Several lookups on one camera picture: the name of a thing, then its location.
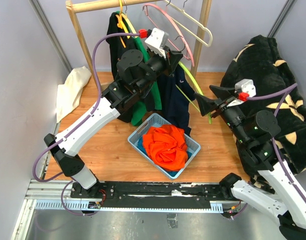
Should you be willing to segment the lime green hanger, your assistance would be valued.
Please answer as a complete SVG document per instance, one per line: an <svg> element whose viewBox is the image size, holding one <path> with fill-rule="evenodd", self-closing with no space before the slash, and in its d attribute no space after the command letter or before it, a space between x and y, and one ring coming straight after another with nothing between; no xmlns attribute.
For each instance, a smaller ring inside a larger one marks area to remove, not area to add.
<svg viewBox="0 0 306 240"><path fill-rule="evenodd" d="M184 42L185 38L183 36L178 36L177 38L175 38L174 40L181 38L182 41ZM191 82L193 83L195 90L197 90L197 93L204 96L199 84L197 83L196 79L194 78L194 76L191 74L191 72L188 70L188 68L180 61L179 66L184 70L184 73L189 77L189 79L191 80ZM192 102L192 100L190 100L188 98L188 96L179 88L179 86L176 86L178 88L178 90L186 97L186 99L200 112L199 108ZM212 124L212 119L210 116L210 113L208 113L207 115L208 117L208 123L211 125Z"/></svg>

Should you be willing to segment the pink plastic hanger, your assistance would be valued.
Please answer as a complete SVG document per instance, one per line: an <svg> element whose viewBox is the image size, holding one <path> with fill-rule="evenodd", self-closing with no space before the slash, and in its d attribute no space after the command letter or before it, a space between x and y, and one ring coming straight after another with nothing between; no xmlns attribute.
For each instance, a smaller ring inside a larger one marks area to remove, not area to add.
<svg viewBox="0 0 306 240"><path fill-rule="evenodd" d="M155 4L152 4L152 3L146 3L143 5L142 7L142 11L145 13L146 17L150 20L150 22L156 27L156 28L159 28L159 26L151 19L151 17L149 16L149 12L148 12L148 7L153 7L155 8L156 10L158 10L160 13L162 13L166 18L167 20L170 22L170 24L174 27L174 29L177 31L178 33L178 37L181 38L182 42L184 43L184 46L186 48L186 52L187 54L184 56L187 60L191 61L192 63L192 66L195 66L195 60L194 60L194 57L193 57L193 54L192 54L192 51L189 47L189 44L187 43L185 37L183 36L181 30L179 29L177 23L174 21L174 19L169 15L167 14L162 8L160 8L159 6L155 5Z"/></svg>

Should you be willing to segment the orange t shirt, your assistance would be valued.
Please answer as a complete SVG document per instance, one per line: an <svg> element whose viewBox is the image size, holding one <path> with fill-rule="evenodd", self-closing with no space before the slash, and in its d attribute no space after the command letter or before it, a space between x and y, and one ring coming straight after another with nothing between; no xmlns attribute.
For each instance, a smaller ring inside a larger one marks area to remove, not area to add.
<svg viewBox="0 0 306 240"><path fill-rule="evenodd" d="M185 132L172 124L150 127L142 136L142 146L157 166L170 172L181 170L188 161Z"/></svg>

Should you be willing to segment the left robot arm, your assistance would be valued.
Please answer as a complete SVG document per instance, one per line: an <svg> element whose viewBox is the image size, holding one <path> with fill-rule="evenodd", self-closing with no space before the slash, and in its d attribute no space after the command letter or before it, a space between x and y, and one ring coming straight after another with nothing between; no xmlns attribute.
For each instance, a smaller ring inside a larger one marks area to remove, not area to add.
<svg viewBox="0 0 306 240"><path fill-rule="evenodd" d="M75 180L87 197L96 197L100 186L96 176L79 157L80 149L102 127L146 98L161 74L175 71L183 57L182 52L167 47L164 50L164 55L149 51L148 61L143 60L142 52L137 49L124 52L116 64L115 80L94 105L65 131L45 136L44 142L63 174Z"/></svg>

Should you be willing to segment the navy blue t shirt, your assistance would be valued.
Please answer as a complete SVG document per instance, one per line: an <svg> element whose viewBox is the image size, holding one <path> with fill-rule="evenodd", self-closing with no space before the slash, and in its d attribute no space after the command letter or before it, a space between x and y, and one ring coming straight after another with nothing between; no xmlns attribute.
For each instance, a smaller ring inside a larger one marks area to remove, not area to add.
<svg viewBox="0 0 306 240"><path fill-rule="evenodd" d="M189 103L195 100L195 91L185 78L182 67L177 66L171 75L160 73L156 83L162 104L162 116L174 126L190 135Z"/></svg>

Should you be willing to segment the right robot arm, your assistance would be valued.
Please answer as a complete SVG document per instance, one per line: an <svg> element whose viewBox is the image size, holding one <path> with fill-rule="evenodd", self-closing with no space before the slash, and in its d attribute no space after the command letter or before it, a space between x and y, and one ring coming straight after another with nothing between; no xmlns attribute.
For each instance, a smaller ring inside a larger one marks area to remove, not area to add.
<svg viewBox="0 0 306 240"><path fill-rule="evenodd" d="M240 160L262 176L275 190L278 199L261 192L234 173L220 181L219 193L225 200L236 198L270 217L288 240L306 240L306 191L282 158L274 137L280 132L277 112L260 110L246 117L240 105L258 101L252 80L242 80L234 87L210 86L216 99L195 95L201 115L220 116L236 137Z"/></svg>

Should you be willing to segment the white plastic hanger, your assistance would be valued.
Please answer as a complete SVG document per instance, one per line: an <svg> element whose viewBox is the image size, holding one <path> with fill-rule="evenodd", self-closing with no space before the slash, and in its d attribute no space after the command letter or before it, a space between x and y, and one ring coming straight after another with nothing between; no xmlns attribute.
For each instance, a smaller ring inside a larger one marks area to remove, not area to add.
<svg viewBox="0 0 306 240"><path fill-rule="evenodd" d="M198 20L193 18L191 15L189 15L183 8L179 8L178 6L172 4L170 0L168 0L168 1L165 0L164 2L166 3L167 6L170 6L171 8L175 9L176 11L181 13L183 16L185 16L187 19L189 19L191 22L193 22L195 25L197 25L199 28L201 28L201 30L203 32L206 32L208 34L208 36L209 36L209 41L208 42L204 41L204 37L200 37L197 34L194 34L191 30L186 28L180 22L178 22L175 19L173 19L176 23L178 23L181 27L183 27L189 34L191 34L193 37L195 37L195 39L198 42L202 43L204 46L206 46L208 48L211 47L212 42L213 42L213 35L212 35L212 32L207 27L205 27L202 23L200 23Z"/></svg>

